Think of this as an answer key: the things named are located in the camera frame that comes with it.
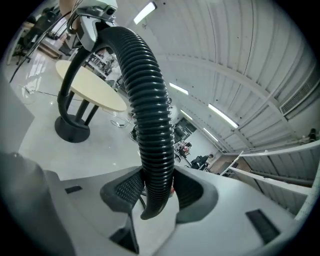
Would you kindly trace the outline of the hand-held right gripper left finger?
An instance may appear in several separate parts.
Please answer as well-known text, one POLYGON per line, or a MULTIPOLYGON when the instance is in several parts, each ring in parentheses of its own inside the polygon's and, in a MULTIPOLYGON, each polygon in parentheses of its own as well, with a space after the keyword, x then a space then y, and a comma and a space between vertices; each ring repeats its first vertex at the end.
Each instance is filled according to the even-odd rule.
POLYGON ((75 256, 138 256, 133 208, 144 184, 139 167, 60 180, 53 174, 53 203, 75 256))

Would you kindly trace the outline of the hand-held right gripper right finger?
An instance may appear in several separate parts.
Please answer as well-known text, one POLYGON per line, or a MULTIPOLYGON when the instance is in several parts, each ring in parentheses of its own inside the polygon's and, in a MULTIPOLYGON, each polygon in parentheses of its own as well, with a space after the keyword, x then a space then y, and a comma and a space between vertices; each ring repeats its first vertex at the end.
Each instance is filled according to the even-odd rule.
POLYGON ((176 167, 173 256, 274 256, 297 233, 292 215, 253 187, 176 167))

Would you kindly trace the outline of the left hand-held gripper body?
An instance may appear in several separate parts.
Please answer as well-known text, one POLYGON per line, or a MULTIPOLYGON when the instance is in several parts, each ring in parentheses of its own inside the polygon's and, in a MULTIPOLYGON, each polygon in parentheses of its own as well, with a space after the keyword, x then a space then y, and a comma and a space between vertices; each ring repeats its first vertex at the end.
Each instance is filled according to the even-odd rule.
POLYGON ((74 18, 84 16, 114 25, 117 9, 117 0, 76 0, 74 18))

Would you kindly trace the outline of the person's left forearm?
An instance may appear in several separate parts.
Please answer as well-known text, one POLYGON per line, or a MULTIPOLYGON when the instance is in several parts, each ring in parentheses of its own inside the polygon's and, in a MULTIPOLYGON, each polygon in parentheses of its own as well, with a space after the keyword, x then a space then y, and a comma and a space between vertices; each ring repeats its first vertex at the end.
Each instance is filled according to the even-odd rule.
POLYGON ((71 12, 78 0, 58 0, 59 10, 64 16, 71 12))

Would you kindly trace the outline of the long ceiling light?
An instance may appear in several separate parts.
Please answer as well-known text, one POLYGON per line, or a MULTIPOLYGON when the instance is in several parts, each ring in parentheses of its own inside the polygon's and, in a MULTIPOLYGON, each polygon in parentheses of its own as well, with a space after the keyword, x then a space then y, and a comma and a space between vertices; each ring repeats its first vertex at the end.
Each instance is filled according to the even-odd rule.
POLYGON ((235 121, 233 121, 230 117, 228 117, 226 114, 224 114, 222 111, 220 111, 218 108, 216 108, 212 104, 209 103, 208 108, 212 110, 214 113, 216 113, 218 116, 220 116, 223 120, 225 120, 234 129, 237 129, 239 127, 239 125, 235 121))
POLYGON ((183 93, 183 94, 185 94, 185 95, 189 95, 189 92, 188 92, 188 90, 186 90, 186 89, 184 89, 184 88, 182 88, 182 87, 180 87, 180 86, 178 86, 178 85, 175 85, 174 83, 169 83, 169 85, 170 85, 170 87, 171 88, 173 88, 173 89, 175 89, 175 90, 177 90, 177 91, 179 91, 179 92, 181 92, 181 93, 183 93))
POLYGON ((154 1, 149 2, 133 19, 135 25, 138 25, 144 18, 157 9, 154 1))

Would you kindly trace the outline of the black office chair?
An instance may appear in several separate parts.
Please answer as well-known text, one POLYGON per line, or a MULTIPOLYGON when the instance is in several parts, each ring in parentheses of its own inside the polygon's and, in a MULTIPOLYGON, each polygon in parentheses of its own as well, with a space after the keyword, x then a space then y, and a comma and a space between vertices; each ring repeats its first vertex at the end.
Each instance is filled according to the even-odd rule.
POLYGON ((186 159, 187 155, 190 154, 191 147, 192 147, 192 144, 190 142, 183 143, 178 149, 179 155, 186 159))

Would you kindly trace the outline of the round beige table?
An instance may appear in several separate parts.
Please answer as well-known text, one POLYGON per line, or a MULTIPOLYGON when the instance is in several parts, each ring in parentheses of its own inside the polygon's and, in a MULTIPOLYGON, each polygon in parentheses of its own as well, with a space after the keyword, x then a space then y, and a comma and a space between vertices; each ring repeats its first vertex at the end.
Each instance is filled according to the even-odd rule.
POLYGON ((121 96, 105 81, 87 68, 76 65, 68 60, 59 60, 55 64, 62 85, 57 96, 58 117, 54 123, 57 135, 70 143, 81 143, 87 140, 91 130, 89 127, 99 108, 124 112, 127 105, 121 96), (74 96, 82 98, 76 114, 68 113, 74 96))

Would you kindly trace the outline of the white metal shelving rack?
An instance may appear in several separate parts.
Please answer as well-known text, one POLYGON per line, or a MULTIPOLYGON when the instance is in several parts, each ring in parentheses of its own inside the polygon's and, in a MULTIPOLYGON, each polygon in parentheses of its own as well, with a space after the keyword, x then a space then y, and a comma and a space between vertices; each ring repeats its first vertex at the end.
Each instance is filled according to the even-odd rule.
POLYGON ((273 151, 242 151, 219 175, 252 186, 303 221, 320 197, 320 141, 273 151))

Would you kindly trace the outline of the person's white shirt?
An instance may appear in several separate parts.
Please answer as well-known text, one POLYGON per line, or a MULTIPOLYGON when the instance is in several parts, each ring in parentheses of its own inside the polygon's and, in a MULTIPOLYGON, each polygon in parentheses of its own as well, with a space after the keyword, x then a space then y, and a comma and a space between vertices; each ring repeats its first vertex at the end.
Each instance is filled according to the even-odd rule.
POLYGON ((18 152, 33 121, 34 115, 0 72, 0 153, 18 152))

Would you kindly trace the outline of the ceiling air vent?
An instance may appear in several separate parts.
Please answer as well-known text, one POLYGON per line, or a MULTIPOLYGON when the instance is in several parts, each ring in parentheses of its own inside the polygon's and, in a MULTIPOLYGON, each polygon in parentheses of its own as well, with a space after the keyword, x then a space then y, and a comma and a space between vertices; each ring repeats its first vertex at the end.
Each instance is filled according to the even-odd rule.
POLYGON ((294 112, 309 97, 320 83, 320 74, 315 72, 302 78, 280 103, 279 110, 287 122, 294 112))

